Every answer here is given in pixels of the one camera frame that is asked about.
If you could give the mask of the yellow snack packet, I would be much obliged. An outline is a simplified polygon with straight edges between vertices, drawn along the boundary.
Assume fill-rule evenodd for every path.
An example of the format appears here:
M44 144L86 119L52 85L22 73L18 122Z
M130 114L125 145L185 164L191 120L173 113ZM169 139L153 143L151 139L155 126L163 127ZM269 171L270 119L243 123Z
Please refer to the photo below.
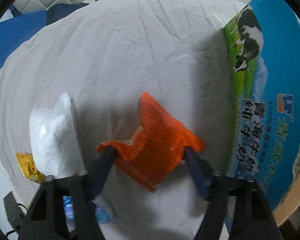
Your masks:
M45 176L35 166L32 154L16 153L16 156L19 168L26 179L37 184L45 181Z

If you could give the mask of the orange snack bag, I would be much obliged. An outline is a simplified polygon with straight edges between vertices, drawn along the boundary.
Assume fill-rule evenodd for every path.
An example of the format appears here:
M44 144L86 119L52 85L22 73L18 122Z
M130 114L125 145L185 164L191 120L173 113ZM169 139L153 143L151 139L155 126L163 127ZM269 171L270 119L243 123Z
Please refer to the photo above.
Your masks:
M205 142L170 114L147 92L140 98L141 125L127 140L111 140L97 146L104 153L108 146L117 151L114 164L150 192L183 160L187 146L196 153Z

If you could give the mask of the blue printed cardboard box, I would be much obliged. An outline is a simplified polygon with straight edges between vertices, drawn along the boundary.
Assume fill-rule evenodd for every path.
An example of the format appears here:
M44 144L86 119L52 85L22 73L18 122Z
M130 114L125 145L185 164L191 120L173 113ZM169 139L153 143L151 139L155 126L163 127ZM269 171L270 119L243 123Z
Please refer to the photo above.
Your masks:
M275 210L300 171L300 20L285 0L252 0L224 32L235 111L227 175L253 177Z

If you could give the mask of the white plastic bag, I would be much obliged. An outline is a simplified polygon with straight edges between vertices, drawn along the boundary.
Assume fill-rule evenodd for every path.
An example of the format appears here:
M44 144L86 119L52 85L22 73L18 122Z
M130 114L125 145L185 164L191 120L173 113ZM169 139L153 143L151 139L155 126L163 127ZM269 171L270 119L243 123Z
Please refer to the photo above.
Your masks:
M63 93L52 109L34 107L29 116L30 143L39 172L56 179L84 168L72 102Z

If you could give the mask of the light blue snack bag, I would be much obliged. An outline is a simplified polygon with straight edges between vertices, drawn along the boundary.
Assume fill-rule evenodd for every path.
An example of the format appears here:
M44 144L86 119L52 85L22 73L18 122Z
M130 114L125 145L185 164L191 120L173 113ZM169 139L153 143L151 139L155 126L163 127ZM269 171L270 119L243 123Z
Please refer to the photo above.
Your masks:
M97 196L92 203L95 206L95 218L99 225L109 224L114 221L113 208L104 196ZM71 196L63 196L63 207L66 222L70 228L75 229L75 214Z

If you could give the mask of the blue foam mat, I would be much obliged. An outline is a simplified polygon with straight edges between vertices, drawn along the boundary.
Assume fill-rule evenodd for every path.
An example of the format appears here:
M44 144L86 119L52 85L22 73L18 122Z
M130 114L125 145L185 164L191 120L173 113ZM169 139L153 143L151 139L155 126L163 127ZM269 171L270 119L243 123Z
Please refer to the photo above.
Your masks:
M0 22L0 69L23 42L46 26L47 12L33 12Z

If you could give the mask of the dark navy cloth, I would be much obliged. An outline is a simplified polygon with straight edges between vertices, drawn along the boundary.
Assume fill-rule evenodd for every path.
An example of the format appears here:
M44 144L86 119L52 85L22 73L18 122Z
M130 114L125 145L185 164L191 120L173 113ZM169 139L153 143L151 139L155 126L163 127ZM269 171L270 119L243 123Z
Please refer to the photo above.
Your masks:
M77 4L55 4L47 10L46 25L53 24L58 20L65 18L74 11L86 7L88 3L77 3Z

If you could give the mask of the grey bed sheet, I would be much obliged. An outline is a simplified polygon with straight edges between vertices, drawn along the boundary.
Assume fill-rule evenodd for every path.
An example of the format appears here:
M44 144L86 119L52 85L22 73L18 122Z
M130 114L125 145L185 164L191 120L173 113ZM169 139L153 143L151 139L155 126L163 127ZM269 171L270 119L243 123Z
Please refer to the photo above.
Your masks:
M224 26L235 0L101 0L41 29L0 70L0 159L30 204L17 152L30 152L29 114L74 100L86 163L108 140L128 139L149 93L205 142L200 156L226 170L232 126L232 68Z

